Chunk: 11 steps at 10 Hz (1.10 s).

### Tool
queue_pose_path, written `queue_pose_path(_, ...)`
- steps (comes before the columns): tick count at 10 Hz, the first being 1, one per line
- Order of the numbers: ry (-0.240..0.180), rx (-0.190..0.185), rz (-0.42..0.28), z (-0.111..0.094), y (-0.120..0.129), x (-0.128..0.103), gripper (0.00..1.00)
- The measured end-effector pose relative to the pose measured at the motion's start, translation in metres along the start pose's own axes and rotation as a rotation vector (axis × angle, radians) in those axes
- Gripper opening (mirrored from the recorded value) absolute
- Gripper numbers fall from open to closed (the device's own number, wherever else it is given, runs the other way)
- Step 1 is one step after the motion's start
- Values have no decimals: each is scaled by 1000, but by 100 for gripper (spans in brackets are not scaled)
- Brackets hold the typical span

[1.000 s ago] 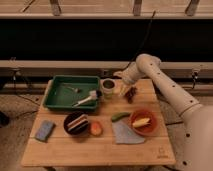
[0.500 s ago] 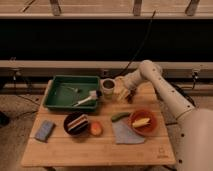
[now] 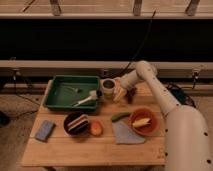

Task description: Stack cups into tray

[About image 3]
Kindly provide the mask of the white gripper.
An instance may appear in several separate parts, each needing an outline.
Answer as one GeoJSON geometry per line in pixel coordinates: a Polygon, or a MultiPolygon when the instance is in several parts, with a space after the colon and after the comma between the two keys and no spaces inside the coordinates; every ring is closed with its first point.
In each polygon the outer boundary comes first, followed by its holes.
{"type": "Polygon", "coordinates": [[[115,90],[114,90],[114,102],[119,102],[127,93],[127,90],[121,87],[120,78],[116,77],[115,81],[115,90]]]}

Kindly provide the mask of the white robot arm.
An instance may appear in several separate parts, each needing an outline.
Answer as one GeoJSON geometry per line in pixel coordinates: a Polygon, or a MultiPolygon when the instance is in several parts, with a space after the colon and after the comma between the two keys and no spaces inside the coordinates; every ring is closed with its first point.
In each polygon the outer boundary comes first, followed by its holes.
{"type": "Polygon", "coordinates": [[[210,137],[203,114],[182,105],[157,78],[157,69],[139,61],[130,73],[119,78],[115,96],[119,100],[128,90],[144,80],[165,118],[165,171],[213,171],[210,137]]]}

